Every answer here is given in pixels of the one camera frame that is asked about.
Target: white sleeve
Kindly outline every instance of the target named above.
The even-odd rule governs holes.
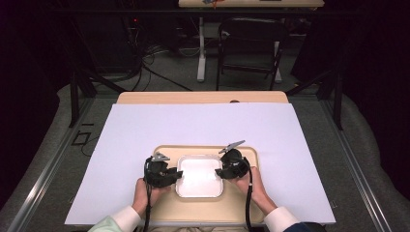
[[[123,232],[132,232],[141,221],[141,217],[131,206],[127,206],[111,217],[115,220]]]
[[[271,232],[282,232],[299,221],[285,207],[278,207],[265,216],[266,225]]]

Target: wooden tray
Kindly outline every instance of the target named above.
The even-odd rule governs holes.
[[[155,151],[170,157],[169,167],[176,167],[179,157],[183,155],[216,155],[223,147],[217,146],[174,146],[164,145]],[[251,166],[259,166],[256,151],[251,147],[237,147]],[[246,196],[236,186],[223,180],[223,192],[219,197],[184,198],[178,196],[175,185],[170,193],[164,195],[153,207],[151,220],[157,221],[190,221],[190,222],[229,222],[245,223]],[[265,216],[251,202],[250,221],[258,223]]]

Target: white poster board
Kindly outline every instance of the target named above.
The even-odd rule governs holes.
[[[257,151],[279,206],[301,221],[336,222],[292,104],[241,102],[114,104],[66,224],[95,224],[130,205],[145,160],[161,145],[240,140]]]

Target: hand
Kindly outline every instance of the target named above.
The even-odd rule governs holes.
[[[260,176],[259,169],[257,167],[251,167],[252,171],[252,197],[251,199],[263,214],[268,215],[278,206],[266,193],[265,187],[262,183],[262,178]],[[244,194],[248,193],[249,187],[249,172],[242,178],[235,178],[228,180],[230,183],[236,185],[241,192]]]
[[[160,199],[163,193],[171,191],[171,187],[164,187],[164,188],[152,188],[151,191],[151,206]],[[147,189],[145,186],[145,182],[142,178],[139,178],[136,181],[135,185],[135,194],[133,196],[133,203],[132,208],[141,216],[148,205],[148,196],[147,196]]]

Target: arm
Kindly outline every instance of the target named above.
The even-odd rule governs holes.
[[[151,205],[160,199],[163,193],[169,192],[171,187],[152,188]],[[89,231],[133,231],[141,221],[141,215],[144,214],[148,204],[148,197],[145,182],[142,178],[136,181],[135,194],[133,196],[132,205],[127,206],[115,215],[109,216],[94,225]]]
[[[264,221],[272,232],[286,231],[286,232],[305,232],[308,228],[300,223],[286,208],[278,207],[275,202],[266,193],[265,187],[262,183],[259,169],[257,167],[251,168],[252,172],[252,201],[259,207],[259,209],[266,216]],[[249,186],[249,173],[243,178],[236,178],[229,180],[235,184],[243,193],[247,193]]]

